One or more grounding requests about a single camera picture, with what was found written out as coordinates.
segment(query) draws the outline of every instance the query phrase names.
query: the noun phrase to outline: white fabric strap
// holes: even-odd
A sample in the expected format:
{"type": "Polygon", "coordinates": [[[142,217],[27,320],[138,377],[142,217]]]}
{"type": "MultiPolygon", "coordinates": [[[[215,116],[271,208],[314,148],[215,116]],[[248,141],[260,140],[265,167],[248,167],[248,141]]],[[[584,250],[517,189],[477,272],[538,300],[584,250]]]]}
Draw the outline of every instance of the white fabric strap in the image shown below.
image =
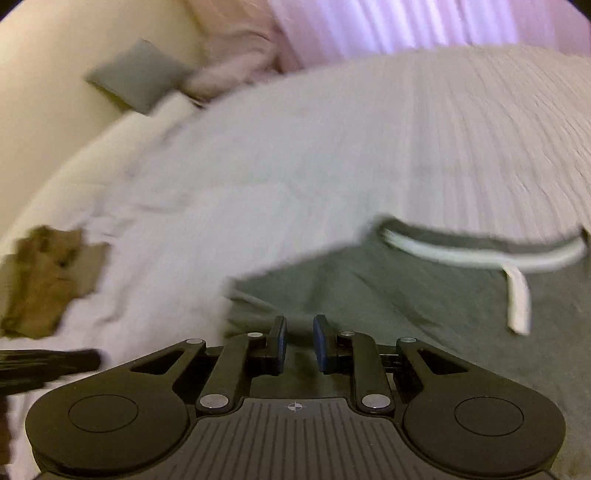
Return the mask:
{"type": "Polygon", "coordinates": [[[587,255],[587,243],[582,236],[551,251],[536,254],[443,247],[390,230],[384,231],[384,239],[393,247],[424,260],[465,268],[504,270],[509,297],[507,325],[519,335],[529,335],[531,331],[530,289],[524,273],[556,271],[587,255]]]}

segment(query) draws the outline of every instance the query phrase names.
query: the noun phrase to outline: beige wall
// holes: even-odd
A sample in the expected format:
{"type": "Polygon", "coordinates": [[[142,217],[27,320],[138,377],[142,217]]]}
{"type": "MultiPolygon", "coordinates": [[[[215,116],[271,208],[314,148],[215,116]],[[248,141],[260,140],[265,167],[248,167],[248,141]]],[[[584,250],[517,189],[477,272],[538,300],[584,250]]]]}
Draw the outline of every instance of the beige wall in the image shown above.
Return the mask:
{"type": "Polygon", "coordinates": [[[25,0],[0,23],[0,233],[121,112],[83,81],[138,38],[198,64],[183,0],[25,0]]]}

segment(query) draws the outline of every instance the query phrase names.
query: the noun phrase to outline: mattress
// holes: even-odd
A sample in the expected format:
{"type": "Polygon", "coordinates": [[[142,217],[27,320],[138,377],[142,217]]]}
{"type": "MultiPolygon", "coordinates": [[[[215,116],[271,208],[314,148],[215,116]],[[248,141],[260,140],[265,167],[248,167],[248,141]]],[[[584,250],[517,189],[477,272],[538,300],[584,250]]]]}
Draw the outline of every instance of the mattress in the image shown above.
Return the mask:
{"type": "MultiPolygon", "coordinates": [[[[72,304],[57,336],[2,347],[100,348],[112,366],[185,338],[219,344],[228,278],[355,241],[382,214],[564,238],[590,222],[589,79],[588,59],[479,47],[237,91],[168,131],[63,225],[113,245],[100,289],[72,304]]],[[[15,479],[34,476],[22,425],[40,394],[13,401],[15,479]]],[[[559,457],[555,473],[590,478],[591,457],[559,457]]]]}

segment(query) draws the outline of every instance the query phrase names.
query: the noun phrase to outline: gray pillow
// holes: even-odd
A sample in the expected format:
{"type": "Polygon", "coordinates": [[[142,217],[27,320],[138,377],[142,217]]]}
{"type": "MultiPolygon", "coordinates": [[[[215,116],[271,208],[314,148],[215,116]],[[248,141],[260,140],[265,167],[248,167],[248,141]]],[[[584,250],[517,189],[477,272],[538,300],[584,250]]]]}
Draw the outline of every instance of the gray pillow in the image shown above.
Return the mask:
{"type": "Polygon", "coordinates": [[[162,53],[149,41],[139,40],[129,50],[92,70],[86,81],[147,115],[192,72],[193,69],[162,53]]]}

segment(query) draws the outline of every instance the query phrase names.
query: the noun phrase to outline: pink curtain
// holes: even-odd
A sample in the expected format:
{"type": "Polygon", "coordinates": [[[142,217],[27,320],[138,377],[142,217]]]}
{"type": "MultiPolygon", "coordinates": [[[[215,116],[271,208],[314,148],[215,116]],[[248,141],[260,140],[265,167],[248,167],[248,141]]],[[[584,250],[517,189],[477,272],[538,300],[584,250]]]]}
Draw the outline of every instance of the pink curtain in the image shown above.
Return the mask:
{"type": "Polygon", "coordinates": [[[407,48],[525,43],[591,55],[567,0],[269,0],[304,66],[407,48]]]}

